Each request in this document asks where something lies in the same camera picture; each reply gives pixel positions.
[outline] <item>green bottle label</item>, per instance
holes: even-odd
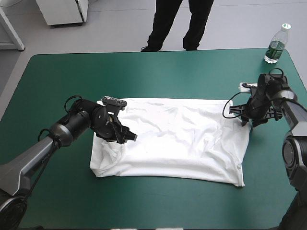
[[[265,55],[273,60],[280,58],[284,50],[284,43],[280,41],[272,41]]]

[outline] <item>white cloth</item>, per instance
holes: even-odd
[[[241,163],[250,125],[242,127],[238,118],[222,117],[227,101],[124,100],[128,105],[118,117],[137,140],[120,145],[94,134],[90,168],[97,177],[171,176],[244,186]]]

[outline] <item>black pants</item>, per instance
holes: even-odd
[[[189,30],[183,38],[186,50],[195,50],[199,45],[214,0],[189,0],[192,13]],[[182,0],[156,0],[153,31],[148,39],[148,46],[161,49],[168,35]]]

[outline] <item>green table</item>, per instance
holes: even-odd
[[[36,55],[31,58],[0,122],[0,164],[36,143],[38,132],[65,112],[74,94],[96,101],[160,97],[228,99],[241,81],[280,67],[299,102],[306,90],[287,52],[275,65],[265,49],[157,53]],[[247,101],[240,95],[235,104]],[[282,143],[286,121],[251,132],[243,162],[244,188],[164,177],[96,178],[89,168],[93,132],[52,157],[29,199],[21,227],[264,229],[278,225],[295,191],[289,185]]]

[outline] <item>water bottle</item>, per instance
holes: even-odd
[[[282,28],[271,40],[269,48],[265,53],[264,60],[268,63],[276,63],[283,53],[284,47],[288,42],[289,30],[291,29],[291,25],[284,23],[282,24]]]

